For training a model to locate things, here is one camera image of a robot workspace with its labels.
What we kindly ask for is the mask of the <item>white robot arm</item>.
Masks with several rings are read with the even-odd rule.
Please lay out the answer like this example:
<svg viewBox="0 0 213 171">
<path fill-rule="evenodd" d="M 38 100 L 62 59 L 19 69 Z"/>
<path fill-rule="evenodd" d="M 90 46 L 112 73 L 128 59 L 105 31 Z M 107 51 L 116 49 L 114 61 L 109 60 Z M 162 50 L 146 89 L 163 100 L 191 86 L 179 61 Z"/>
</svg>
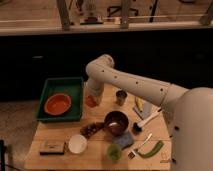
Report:
<svg viewBox="0 0 213 171">
<path fill-rule="evenodd" d="M 89 62 L 86 73 L 94 97 L 111 84 L 173 115 L 171 171 L 213 171 L 213 88 L 187 89 L 121 72 L 107 54 Z"/>
</svg>

